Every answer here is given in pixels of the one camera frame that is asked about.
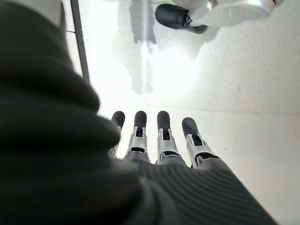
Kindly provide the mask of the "robot left hand dark palm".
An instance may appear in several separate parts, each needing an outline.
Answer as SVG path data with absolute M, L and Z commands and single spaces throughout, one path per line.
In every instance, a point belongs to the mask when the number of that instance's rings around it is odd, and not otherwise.
M 208 147 L 188 167 L 170 146 L 112 154 L 121 126 L 98 116 L 75 71 L 60 0 L 0 3 L 3 225 L 273 225 Z

